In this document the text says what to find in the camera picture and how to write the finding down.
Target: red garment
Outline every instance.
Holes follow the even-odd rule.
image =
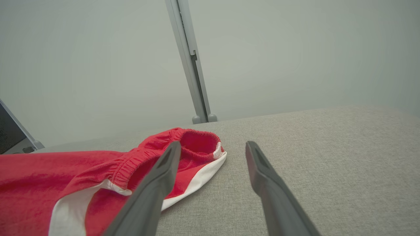
[[[0,235],[100,235],[172,141],[182,145],[162,210],[204,185],[226,152],[213,133],[174,128],[129,152],[0,156]]]

